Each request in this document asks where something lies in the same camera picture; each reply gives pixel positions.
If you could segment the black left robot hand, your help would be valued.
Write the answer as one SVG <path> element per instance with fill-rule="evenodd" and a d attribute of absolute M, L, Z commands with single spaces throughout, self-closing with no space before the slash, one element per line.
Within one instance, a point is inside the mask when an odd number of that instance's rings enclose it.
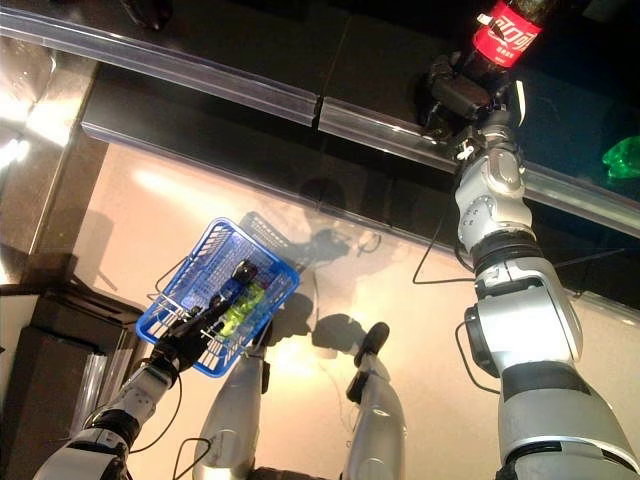
<path fill-rule="evenodd" d="M 156 342 L 150 365 L 171 376 L 191 368 L 221 329 L 221 317 L 232 304 L 232 299 L 216 294 L 207 307 L 194 307 L 186 320 L 174 322 Z"/>

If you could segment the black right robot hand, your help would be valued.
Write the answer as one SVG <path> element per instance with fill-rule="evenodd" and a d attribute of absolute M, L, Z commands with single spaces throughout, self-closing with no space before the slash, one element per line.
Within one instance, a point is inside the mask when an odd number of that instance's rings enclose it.
<path fill-rule="evenodd" d="M 439 107 L 470 122 L 518 127 L 526 118 L 524 82 L 479 53 L 437 57 L 427 89 Z"/>

